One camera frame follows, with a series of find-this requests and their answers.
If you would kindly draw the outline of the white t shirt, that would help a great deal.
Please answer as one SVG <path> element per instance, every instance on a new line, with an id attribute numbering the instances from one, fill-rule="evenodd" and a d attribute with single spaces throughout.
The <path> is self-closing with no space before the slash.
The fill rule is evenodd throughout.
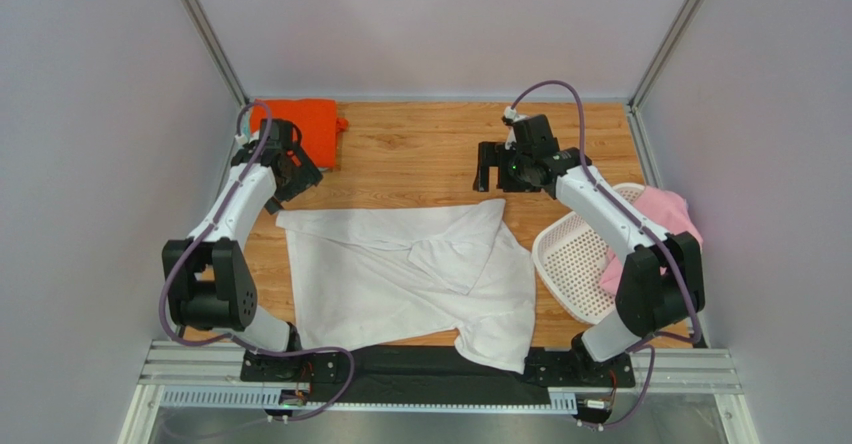
<path id="1" fill-rule="evenodd" d="M 490 199 L 279 213 L 302 343 L 357 350 L 452 330 L 465 359 L 522 372 L 536 321 L 535 270 L 504 209 Z"/>

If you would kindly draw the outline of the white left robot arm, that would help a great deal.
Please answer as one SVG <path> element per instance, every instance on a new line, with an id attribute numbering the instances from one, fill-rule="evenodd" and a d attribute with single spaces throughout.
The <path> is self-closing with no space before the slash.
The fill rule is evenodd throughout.
<path id="1" fill-rule="evenodd" d="M 163 247 L 165 283 L 158 313 L 172 339 L 187 345 L 176 330 L 193 328 L 255 353 L 299 352 L 295 326 L 260 305 L 244 246 L 262 212 L 278 213 L 321 180 L 302 147 L 301 130 L 290 121 L 271 119 L 262 124 L 258 138 L 243 144 L 205 218 L 186 238 Z"/>

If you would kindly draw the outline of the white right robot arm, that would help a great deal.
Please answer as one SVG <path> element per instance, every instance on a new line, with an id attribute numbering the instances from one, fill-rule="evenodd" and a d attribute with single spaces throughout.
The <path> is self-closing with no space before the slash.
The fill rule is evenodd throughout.
<path id="1" fill-rule="evenodd" d="M 572 342 L 588 361 L 605 362 L 654 339 L 665 327 L 694 319 L 705 303 L 701 246 L 639 212 L 603 178 L 583 147 L 560 147 L 544 115 L 509 108 L 503 142 L 478 146 L 473 188 L 485 192 L 498 172 L 505 192 L 546 192 L 580 216 L 622 264 L 615 308 Z"/>

